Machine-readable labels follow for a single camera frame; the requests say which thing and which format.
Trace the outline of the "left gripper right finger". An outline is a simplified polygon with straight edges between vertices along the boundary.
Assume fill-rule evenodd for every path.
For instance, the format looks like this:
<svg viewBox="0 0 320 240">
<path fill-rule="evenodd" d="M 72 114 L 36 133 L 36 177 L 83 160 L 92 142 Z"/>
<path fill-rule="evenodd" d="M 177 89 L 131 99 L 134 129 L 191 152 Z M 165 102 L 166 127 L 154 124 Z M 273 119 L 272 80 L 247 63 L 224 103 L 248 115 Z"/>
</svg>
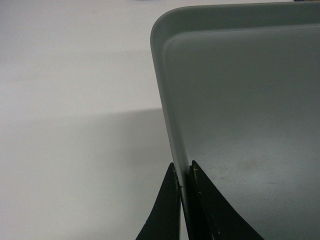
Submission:
<svg viewBox="0 0 320 240">
<path fill-rule="evenodd" d="M 196 161 L 189 167 L 192 188 L 213 240 L 262 240 L 263 237 L 231 206 Z"/>
</svg>

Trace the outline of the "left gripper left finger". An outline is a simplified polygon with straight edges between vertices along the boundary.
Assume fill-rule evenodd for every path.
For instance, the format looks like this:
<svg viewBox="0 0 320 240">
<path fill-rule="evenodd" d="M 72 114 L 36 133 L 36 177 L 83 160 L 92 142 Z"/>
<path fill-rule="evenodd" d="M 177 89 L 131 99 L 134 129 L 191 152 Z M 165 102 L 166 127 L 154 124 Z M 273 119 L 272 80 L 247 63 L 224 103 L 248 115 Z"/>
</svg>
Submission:
<svg viewBox="0 0 320 240">
<path fill-rule="evenodd" d="M 152 210 L 137 240 L 181 238 L 181 191 L 174 163 L 170 163 Z"/>
</svg>

